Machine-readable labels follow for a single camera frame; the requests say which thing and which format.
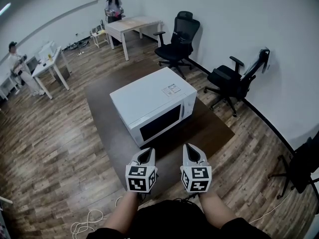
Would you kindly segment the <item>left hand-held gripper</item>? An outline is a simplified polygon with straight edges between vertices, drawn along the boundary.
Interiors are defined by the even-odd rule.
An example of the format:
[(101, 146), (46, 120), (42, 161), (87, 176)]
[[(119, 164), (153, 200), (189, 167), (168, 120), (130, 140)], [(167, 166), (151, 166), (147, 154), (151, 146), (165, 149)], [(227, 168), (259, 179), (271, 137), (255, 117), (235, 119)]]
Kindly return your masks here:
[(148, 147), (136, 153), (126, 166), (127, 189), (132, 192), (150, 192), (157, 181), (156, 151)]

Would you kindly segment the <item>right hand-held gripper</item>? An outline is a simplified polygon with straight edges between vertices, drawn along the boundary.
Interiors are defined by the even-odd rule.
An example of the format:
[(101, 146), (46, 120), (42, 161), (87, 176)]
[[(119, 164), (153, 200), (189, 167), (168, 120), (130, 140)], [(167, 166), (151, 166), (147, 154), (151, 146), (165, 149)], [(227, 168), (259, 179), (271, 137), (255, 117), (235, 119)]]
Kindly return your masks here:
[(183, 145), (181, 181), (188, 193), (207, 192), (212, 180), (212, 169), (206, 154), (193, 144)]

